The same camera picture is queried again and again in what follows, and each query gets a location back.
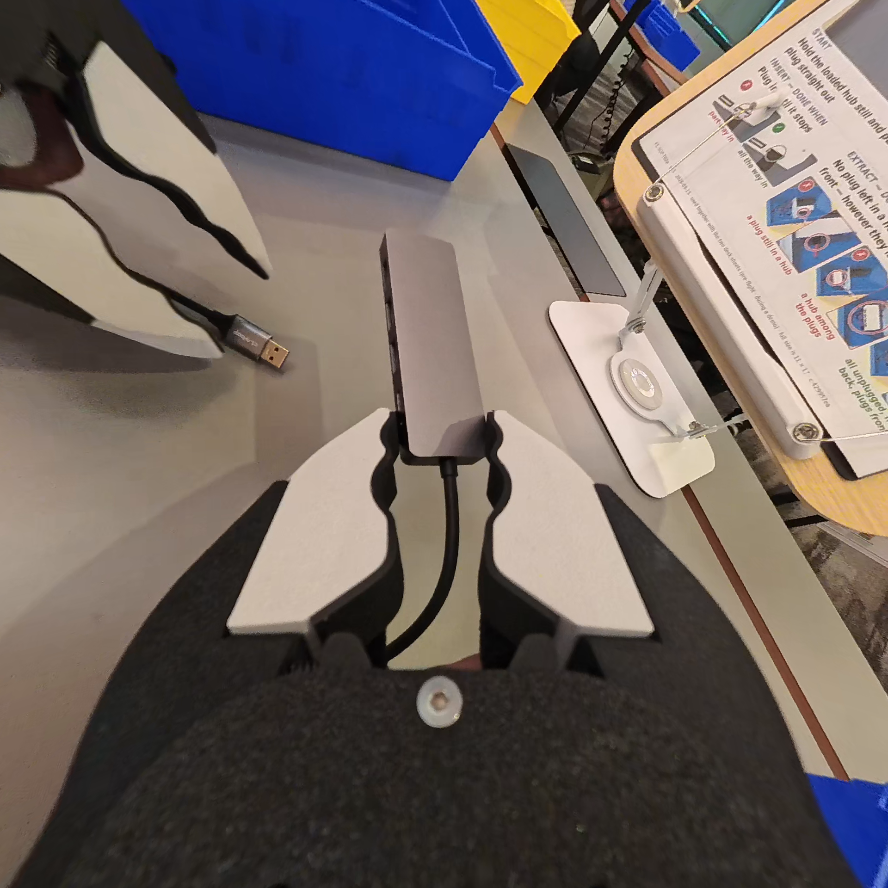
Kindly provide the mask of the yellow plastic bin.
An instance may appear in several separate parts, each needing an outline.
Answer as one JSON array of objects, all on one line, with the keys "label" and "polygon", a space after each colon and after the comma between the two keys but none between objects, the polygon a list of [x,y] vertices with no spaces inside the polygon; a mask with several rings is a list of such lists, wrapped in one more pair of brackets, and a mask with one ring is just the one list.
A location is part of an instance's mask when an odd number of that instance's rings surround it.
[{"label": "yellow plastic bin", "polygon": [[522,85],[512,99],[527,105],[581,35],[561,1],[478,1]]}]

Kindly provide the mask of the printed instruction sheet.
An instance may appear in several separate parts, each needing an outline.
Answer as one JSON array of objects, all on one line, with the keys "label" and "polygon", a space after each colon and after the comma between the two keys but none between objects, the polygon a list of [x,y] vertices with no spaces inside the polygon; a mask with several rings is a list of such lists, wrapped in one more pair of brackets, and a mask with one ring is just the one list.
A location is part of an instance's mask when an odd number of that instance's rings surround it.
[{"label": "printed instruction sheet", "polygon": [[886,2],[826,2],[632,144],[639,200],[780,448],[887,467]]}]

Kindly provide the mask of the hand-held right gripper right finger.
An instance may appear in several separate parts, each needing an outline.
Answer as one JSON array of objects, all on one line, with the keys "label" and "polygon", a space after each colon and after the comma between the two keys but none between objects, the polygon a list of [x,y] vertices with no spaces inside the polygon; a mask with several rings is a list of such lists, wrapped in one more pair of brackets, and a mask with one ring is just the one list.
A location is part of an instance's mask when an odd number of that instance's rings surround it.
[{"label": "hand-held right gripper right finger", "polygon": [[651,638],[652,618],[592,478],[505,410],[487,414],[484,441],[484,627],[514,649],[548,638],[559,662],[581,638]]}]

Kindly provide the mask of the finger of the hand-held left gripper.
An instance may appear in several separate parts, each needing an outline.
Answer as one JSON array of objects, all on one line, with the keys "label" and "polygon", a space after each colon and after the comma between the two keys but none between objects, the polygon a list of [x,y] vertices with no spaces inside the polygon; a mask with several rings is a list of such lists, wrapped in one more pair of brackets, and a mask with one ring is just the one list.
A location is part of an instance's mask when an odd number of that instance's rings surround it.
[{"label": "finger of the hand-held left gripper", "polygon": [[215,143],[151,46],[134,61],[98,40],[68,77],[68,118],[85,148],[117,174],[164,196],[192,227],[263,280],[271,261]]},{"label": "finger of the hand-held left gripper", "polygon": [[1,252],[8,295],[162,352],[223,355],[162,289],[124,267],[94,222],[61,195],[2,191]]}]

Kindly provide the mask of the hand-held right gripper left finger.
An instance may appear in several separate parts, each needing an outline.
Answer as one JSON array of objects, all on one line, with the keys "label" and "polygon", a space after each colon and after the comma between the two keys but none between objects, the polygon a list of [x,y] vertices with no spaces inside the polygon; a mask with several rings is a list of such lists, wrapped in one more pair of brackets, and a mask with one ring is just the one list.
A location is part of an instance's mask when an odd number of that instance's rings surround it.
[{"label": "hand-held right gripper left finger", "polygon": [[290,476],[228,616],[231,635],[297,635],[319,653],[349,634],[374,666],[386,665],[404,594],[392,514],[398,455],[396,415],[379,408]]}]

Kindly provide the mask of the grey usb hub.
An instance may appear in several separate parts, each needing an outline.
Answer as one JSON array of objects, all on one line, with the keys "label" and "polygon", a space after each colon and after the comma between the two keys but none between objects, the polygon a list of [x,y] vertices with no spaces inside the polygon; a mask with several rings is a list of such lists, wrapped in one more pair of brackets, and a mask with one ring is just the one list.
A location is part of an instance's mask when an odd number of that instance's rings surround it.
[{"label": "grey usb hub", "polygon": [[482,459],[485,419],[453,245],[388,229],[380,268],[401,460],[438,468],[445,507],[438,580],[419,616],[387,644],[391,661],[427,631],[450,594],[461,531],[458,468]]}]

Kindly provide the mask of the small blue plastic bin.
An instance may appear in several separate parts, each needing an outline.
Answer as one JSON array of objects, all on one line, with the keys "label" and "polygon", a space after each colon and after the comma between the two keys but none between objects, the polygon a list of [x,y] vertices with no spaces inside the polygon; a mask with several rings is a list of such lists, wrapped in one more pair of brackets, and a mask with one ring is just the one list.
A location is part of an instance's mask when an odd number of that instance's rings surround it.
[{"label": "small blue plastic bin", "polygon": [[648,2],[638,15],[635,26],[641,30],[650,46],[676,70],[685,72],[701,54],[699,47],[663,2]]}]

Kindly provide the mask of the black desk panel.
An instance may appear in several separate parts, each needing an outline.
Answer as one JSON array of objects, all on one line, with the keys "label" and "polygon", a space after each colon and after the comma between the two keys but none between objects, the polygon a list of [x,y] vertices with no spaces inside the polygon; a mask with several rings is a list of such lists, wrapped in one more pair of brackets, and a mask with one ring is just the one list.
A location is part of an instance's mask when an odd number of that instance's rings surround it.
[{"label": "black desk panel", "polygon": [[583,293],[625,297],[622,283],[552,163],[512,143],[505,148],[528,201],[543,216]]}]

